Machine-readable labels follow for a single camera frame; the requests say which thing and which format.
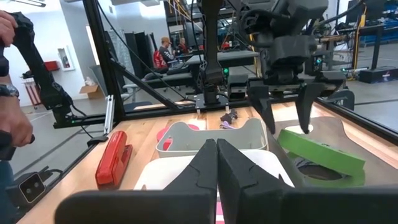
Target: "pink object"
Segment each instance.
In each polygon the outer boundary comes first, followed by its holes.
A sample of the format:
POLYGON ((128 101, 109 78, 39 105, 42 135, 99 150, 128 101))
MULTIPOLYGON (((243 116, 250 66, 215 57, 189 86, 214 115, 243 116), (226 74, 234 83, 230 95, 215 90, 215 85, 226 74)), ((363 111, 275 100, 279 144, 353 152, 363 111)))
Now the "pink object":
MULTIPOLYGON (((189 126, 191 129, 193 129, 193 130, 199 130, 199 127, 196 126, 196 125, 188 124, 188 126, 189 126)), ((168 130, 169 130, 169 127, 166 127, 166 128, 164 128, 164 129, 160 130, 160 131, 156 134, 156 140, 157 140, 157 142, 159 142, 159 141, 163 138, 164 134, 165 134, 168 130)), ((172 143, 172 140, 171 140, 171 139, 167 139, 167 140, 164 142, 164 144, 163 144, 163 150, 164 150, 164 151, 167 151, 167 149, 169 148, 169 146, 171 145, 171 143, 172 143)))

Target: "white wall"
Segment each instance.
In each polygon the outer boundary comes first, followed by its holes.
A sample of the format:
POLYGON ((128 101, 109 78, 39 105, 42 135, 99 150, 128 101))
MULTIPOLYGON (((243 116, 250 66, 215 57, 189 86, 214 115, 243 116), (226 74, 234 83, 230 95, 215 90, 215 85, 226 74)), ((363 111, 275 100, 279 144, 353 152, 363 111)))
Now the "white wall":
MULTIPOLYGON (((21 11, 34 23, 36 34, 35 45, 44 61, 60 61, 57 49, 66 45, 68 46, 72 63, 76 69, 68 72, 59 70, 53 72, 53 76, 55 81, 61 84, 73 99, 84 98, 86 97, 85 95, 79 94, 80 87, 84 85, 84 80, 68 32, 67 23, 60 7, 60 2, 46 1, 46 3, 47 6, 45 8, 39 8, 10 2, 8 4, 2 4, 1 9, 9 12, 21 11)), ((20 78, 22 73, 29 70, 28 66, 14 46, 6 49, 4 55, 10 63, 10 76, 12 82, 20 90, 21 105, 31 105, 22 79, 20 78)))
POLYGON ((160 47, 160 39, 168 37, 166 14, 164 3, 161 1, 158 6, 147 7, 141 2, 134 2, 115 6, 118 23, 127 32, 154 33, 155 41, 160 47))
MULTIPOLYGON (((112 5, 111 0, 98 0, 98 2, 101 5, 101 8, 104 10, 106 17, 112 23, 112 26, 115 29, 120 29, 119 24, 118 24, 118 18, 116 17, 116 9, 112 5)), ((102 19, 102 23, 104 26, 104 30, 111 30, 110 25, 106 22, 105 18, 102 16, 102 14, 101 14, 101 19, 102 19)))
MULTIPOLYGON (((337 0, 329 0, 328 9, 323 14, 323 17, 325 19, 332 18, 333 16, 336 16, 336 11, 337 11, 337 0)), ((334 28, 334 26, 336 25, 336 21, 329 23, 329 25, 331 26, 331 28, 334 28)))
MULTIPOLYGON (((349 0, 340 0, 339 13, 347 11, 348 2, 349 2, 349 0)), ((338 22, 346 22, 346 16, 339 19, 338 22)))
POLYGON ((83 2, 67 3, 62 0, 60 2, 82 75, 84 78, 91 76, 90 66, 96 65, 96 63, 86 30, 88 21, 83 2))

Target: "red shirt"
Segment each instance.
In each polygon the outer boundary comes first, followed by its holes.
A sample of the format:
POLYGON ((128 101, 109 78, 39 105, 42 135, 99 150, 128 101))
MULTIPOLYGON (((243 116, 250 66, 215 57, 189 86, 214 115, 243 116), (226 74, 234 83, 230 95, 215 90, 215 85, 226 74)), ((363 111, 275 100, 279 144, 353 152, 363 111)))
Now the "red shirt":
POLYGON ((167 68, 167 63, 158 50, 154 53, 155 68, 167 68))

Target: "gray bin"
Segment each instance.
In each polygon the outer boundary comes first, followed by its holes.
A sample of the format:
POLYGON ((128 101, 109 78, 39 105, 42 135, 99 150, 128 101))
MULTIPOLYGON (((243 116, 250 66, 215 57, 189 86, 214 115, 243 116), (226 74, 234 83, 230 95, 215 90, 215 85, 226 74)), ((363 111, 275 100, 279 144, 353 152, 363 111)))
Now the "gray bin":
POLYGON ((251 118, 237 129, 193 130, 184 122, 171 125, 163 138, 157 143, 156 150, 160 158, 176 156, 194 156, 207 139, 225 139, 239 150, 266 149, 266 126, 257 118, 251 118), (172 139, 167 151, 164 142, 172 139))

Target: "orange wire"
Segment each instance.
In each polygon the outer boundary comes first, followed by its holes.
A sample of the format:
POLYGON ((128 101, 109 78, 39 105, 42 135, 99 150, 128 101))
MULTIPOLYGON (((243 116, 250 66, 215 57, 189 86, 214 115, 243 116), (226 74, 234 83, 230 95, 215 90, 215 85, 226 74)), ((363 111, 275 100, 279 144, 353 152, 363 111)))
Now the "orange wire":
MULTIPOLYGON (((366 15, 366 10, 367 10, 368 8, 366 7, 366 4, 365 4, 365 3, 363 3, 363 4, 364 4, 364 6, 365 6, 363 15, 366 15)), ((355 33, 355 52, 356 52, 356 53, 355 53, 355 58, 354 58, 354 69, 356 69, 356 66, 357 66, 357 63, 358 63, 359 29, 361 28, 361 26, 360 26, 361 20, 362 20, 362 16, 361 16, 361 19, 360 19, 359 22, 358 22, 358 25, 357 25, 357 28, 356 28, 356 33, 355 33)))

